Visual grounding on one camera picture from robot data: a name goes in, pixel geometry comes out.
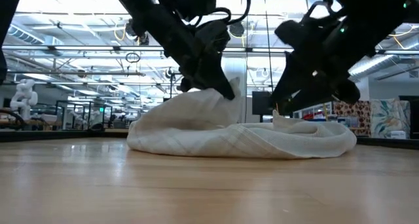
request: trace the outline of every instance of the wooden table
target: wooden table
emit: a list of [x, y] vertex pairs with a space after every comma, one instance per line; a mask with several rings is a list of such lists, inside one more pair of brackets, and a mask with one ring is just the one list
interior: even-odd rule
[[92, 138], [0, 144], [0, 223], [407, 224], [419, 151], [335, 159], [169, 157]]

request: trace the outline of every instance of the plaid pattern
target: plaid pattern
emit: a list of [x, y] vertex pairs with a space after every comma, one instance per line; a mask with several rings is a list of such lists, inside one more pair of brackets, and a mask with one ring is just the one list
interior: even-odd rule
[[[240, 95], [238, 79], [230, 83]], [[273, 123], [236, 124], [241, 103], [214, 89], [180, 94], [133, 122], [128, 146], [164, 155], [304, 159], [337, 157], [356, 144], [341, 124], [286, 119], [276, 111]]]

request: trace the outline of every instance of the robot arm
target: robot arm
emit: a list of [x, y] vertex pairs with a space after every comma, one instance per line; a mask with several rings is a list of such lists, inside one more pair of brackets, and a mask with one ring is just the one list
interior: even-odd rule
[[[181, 90], [191, 88], [214, 88], [225, 98], [232, 100], [235, 95], [221, 69], [222, 51], [230, 35], [227, 26], [242, 21], [248, 14], [250, 0], [247, 0], [245, 14], [231, 19], [226, 8], [216, 8], [215, 0], [119, 0], [131, 14], [129, 30], [138, 37], [148, 31], [178, 64], [184, 76]], [[227, 17], [205, 24], [197, 24], [204, 15], [225, 12]], [[191, 21], [199, 17], [195, 25], [186, 25], [182, 20]]]
[[[284, 73], [272, 94], [282, 115], [335, 99], [358, 101], [360, 93], [348, 70], [362, 57], [377, 54], [375, 46], [395, 28], [419, 16], [416, 0], [337, 1], [342, 5], [337, 12], [331, 10], [333, 0], [319, 1], [299, 23], [289, 20], [275, 31], [294, 48], [286, 54]], [[318, 5], [326, 6], [329, 16], [311, 18]]]

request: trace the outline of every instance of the ceiling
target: ceiling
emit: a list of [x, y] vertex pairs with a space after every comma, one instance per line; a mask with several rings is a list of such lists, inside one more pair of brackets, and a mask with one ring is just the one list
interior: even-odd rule
[[[314, 1], [307, 0], [310, 6]], [[226, 7], [233, 13], [233, 17], [240, 16], [246, 7], [245, 0], [217, 0], [218, 7]], [[338, 10], [335, 2], [333, 9]], [[244, 37], [231, 36], [229, 48], [288, 48], [274, 34], [274, 30], [288, 19], [301, 19], [306, 12], [306, 0], [252, 0], [249, 16], [243, 21], [246, 29]], [[313, 16], [321, 17], [326, 10], [316, 9]], [[208, 20], [220, 19], [222, 14], [212, 14], [204, 17], [201, 23]], [[118, 0], [21, 0], [10, 33], [5, 45], [30, 45], [28, 40], [39, 45], [80, 46], [74, 50], [59, 50], [48, 52], [42, 50], [10, 50], [5, 49], [9, 69], [13, 71], [62, 72], [51, 75], [49, 79], [38, 79], [41, 82], [56, 84], [68, 92], [76, 92], [76, 96], [86, 96], [79, 90], [97, 92], [103, 97], [132, 97], [132, 99], [148, 99], [152, 107], [153, 102], [160, 102], [170, 93], [170, 79], [168, 71], [176, 71], [178, 65], [171, 59], [165, 58], [162, 51], [153, 51], [159, 44], [151, 37], [149, 49], [144, 51], [99, 51], [90, 50], [85, 46], [137, 46], [137, 43], [124, 34], [124, 26], [130, 15]], [[418, 26], [403, 24], [396, 29], [400, 35], [397, 40], [417, 37]], [[16, 35], [16, 30], [26, 34], [26, 40]], [[401, 49], [395, 39], [384, 40], [377, 48]], [[126, 60], [141, 56], [138, 63]], [[230, 71], [231, 65], [239, 65], [242, 75], [246, 74], [248, 90], [263, 90], [270, 88], [270, 68], [272, 67], [272, 82], [276, 84], [285, 67], [285, 58], [281, 54], [274, 54], [269, 58], [268, 53], [254, 52], [248, 58], [242, 52], [226, 52], [222, 66], [225, 72]], [[91, 72], [86, 75], [68, 75], [64, 73], [84, 70]], [[400, 66], [389, 67], [382, 73], [400, 70]], [[28, 77], [9, 75], [10, 79]], [[173, 94], [179, 92], [174, 88]]]

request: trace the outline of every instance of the white cloth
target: white cloth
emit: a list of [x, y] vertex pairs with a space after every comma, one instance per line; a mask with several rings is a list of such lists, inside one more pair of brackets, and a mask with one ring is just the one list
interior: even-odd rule
[[[240, 95], [238, 79], [230, 83]], [[338, 157], [356, 144], [337, 122], [286, 119], [276, 111], [273, 123], [236, 124], [241, 100], [214, 89], [180, 94], [133, 122], [128, 146], [163, 155], [307, 159]]]

